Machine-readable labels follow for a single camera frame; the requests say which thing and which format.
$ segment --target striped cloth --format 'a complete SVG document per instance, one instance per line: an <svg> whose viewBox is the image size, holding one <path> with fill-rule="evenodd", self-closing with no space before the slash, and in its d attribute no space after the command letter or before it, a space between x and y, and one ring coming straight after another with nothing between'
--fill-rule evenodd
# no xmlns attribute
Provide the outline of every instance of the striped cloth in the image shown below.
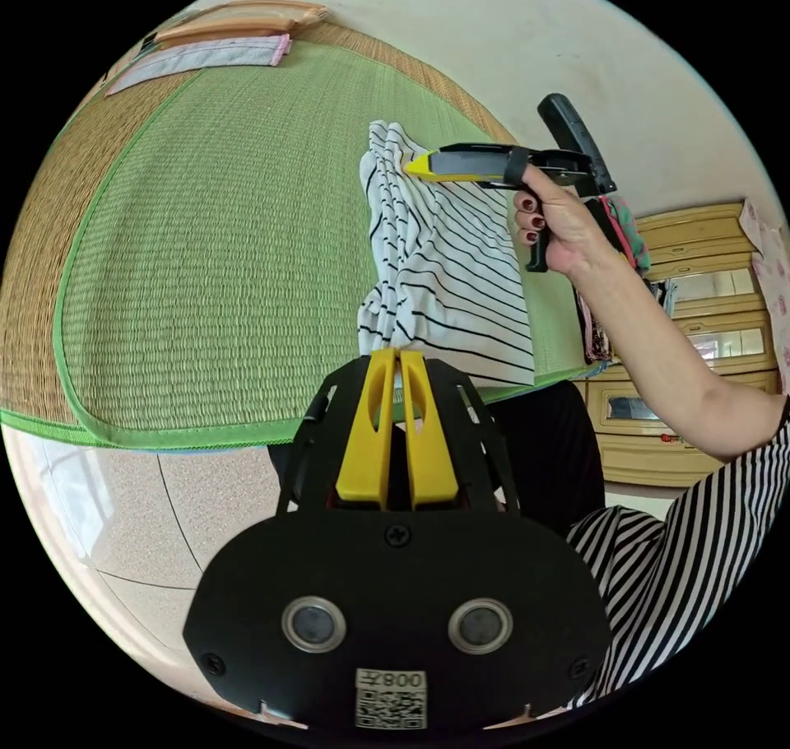
<svg viewBox="0 0 790 749"><path fill-rule="evenodd" d="M666 521L621 506L575 524L613 641L570 707L611 694L683 649L755 559L790 482L790 398L776 436L678 497Z"/></svg>
<svg viewBox="0 0 790 749"><path fill-rule="evenodd" d="M507 198L475 184L428 184L403 167L426 149L374 121L360 180L379 282L357 315L360 354L411 348L478 387L532 386L532 338Z"/></svg>

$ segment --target wooden cabinet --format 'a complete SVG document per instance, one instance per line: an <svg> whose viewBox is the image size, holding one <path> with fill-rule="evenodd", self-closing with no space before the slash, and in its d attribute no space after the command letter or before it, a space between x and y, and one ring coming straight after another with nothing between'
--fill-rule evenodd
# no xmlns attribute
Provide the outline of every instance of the wooden cabinet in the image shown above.
<svg viewBox="0 0 790 749"><path fill-rule="evenodd" d="M767 310L699 316L676 320L675 323L716 373L772 370L777 365ZM623 365L614 364L595 380L622 381L628 378Z"/></svg>
<svg viewBox="0 0 790 749"><path fill-rule="evenodd" d="M647 278L676 281L672 319L713 371L776 394L771 322L740 213L740 203L728 203L638 220L653 264ZM609 482L677 488L720 467L648 409L622 365L610 365L584 386Z"/></svg>
<svg viewBox="0 0 790 749"><path fill-rule="evenodd" d="M670 277L677 283L674 319L765 309L765 300L751 267L751 252L702 255L659 263L647 275L651 282Z"/></svg>
<svg viewBox="0 0 790 749"><path fill-rule="evenodd" d="M778 372L724 378L778 392ZM715 472L721 463L678 439L645 405L630 382L588 384L588 410L601 451L603 475L613 483L682 488Z"/></svg>
<svg viewBox="0 0 790 749"><path fill-rule="evenodd" d="M752 253L738 217L740 203L686 209L639 220L639 233L654 265L687 258Z"/></svg>

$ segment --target pink fabric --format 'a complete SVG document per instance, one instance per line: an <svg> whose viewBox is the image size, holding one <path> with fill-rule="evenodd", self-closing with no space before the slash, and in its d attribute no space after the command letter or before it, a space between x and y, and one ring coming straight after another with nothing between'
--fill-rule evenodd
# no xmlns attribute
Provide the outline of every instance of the pink fabric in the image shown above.
<svg viewBox="0 0 790 749"><path fill-rule="evenodd" d="M632 269L636 269L636 258L634 257L634 252L631 249L628 238L626 237L625 233L623 233L623 229L620 227L620 222L617 221L617 217L615 217L615 215L612 213L611 206L609 205L609 199L602 195L598 200L601 201L601 205L606 212L606 216L609 217L609 223L612 228L614 228L615 233L617 233L617 238L620 240L620 244L623 245L623 252L625 253L625 257L628 258L628 263Z"/></svg>
<svg viewBox="0 0 790 749"><path fill-rule="evenodd" d="M790 257L782 234L769 228L746 199L738 220L743 232L758 252L751 265L760 284L771 317L774 351L782 377L782 392L790 394Z"/></svg>

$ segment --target striped sleeve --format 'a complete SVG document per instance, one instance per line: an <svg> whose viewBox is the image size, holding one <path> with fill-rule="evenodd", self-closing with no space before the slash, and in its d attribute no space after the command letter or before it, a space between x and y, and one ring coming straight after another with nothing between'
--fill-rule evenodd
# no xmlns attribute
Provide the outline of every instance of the striped sleeve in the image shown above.
<svg viewBox="0 0 790 749"><path fill-rule="evenodd" d="M615 507L574 525L569 543L606 604L612 644L571 707L610 694L685 647L755 559L790 482L790 398L764 447L686 491L665 522Z"/></svg>

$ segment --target woman's arm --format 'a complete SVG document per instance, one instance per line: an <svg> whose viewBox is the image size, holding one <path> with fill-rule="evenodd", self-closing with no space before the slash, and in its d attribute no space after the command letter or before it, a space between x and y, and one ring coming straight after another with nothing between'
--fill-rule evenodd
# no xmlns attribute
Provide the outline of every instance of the woman's arm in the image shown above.
<svg viewBox="0 0 790 749"><path fill-rule="evenodd" d="M771 440L783 396L716 375L579 199L534 165L523 180L530 192L513 198L519 239L529 246L549 227L546 263L587 302L648 406L678 435L725 463Z"/></svg>
<svg viewBox="0 0 790 749"><path fill-rule="evenodd" d="M591 247L567 277L639 395L679 436L725 463L774 437L786 398L715 374L608 243Z"/></svg>

